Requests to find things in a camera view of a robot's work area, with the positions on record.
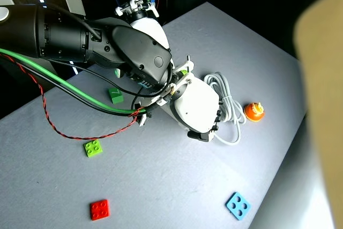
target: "robotic hand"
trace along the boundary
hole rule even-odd
[[[162,107],[188,136],[210,141],[219,122],[219,96],[192,74],[190,58],[174,67],[167,37],[153,18],[154,3],[130,0],[116,9],[117,18],[85,21],[58,6],[10,5],[0,7],[0,48],[46,60],[88,62],[124,73],[160,95],[144,98],[147,114]],[[140,125],[146,120],[142,115]]]

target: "circular cap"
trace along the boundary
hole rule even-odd
[[[4,6],[0,7],[0,21],[5,20],[10,14],[10,10]]]
[[[162,65],[163,65],[163,59],[162,59],[162,57],[160,57],[160,56],[155,57],[155,65],[156,65],[157,67],[162,67]]]
[[[244,108],[244,114],[252,122],[258,122],[264,117],[264,108],[261,103],[251,103]]]

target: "green block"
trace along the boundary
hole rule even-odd
[[[122,92],[117,89],[117,88],[109,88],[108,89],[109,92],[109,96],[112,99],[112,103],[113,104],[118,104],[124,101],[124,96],[122,94]]]
[[[84,147],[89,158],[102,152],[100,141],[98,139],[85,143]]]

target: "lego brick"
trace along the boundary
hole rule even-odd
[[[242,220],[251,208],[251,205],[239,193],[234,193],[226,203],[226,207],[238,219]]]
[[[91,219],[93,221],[109,216],[108,200],[102,200],[91,204]]]
[[[113,104],[118,104],[124,101],[124,96],[122,94],[122,92],[117,89],[117,88],[109,88],[108,89],[109,92],[109,96],[112,99],[112,103]]]
[[[84,147],[89,158],[102,152],[100,141],[98,139],[85,143]]]

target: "white button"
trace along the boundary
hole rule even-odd
[[[3,6],[0,6],[0,21],[5,20],[9,16],[10,10]]]

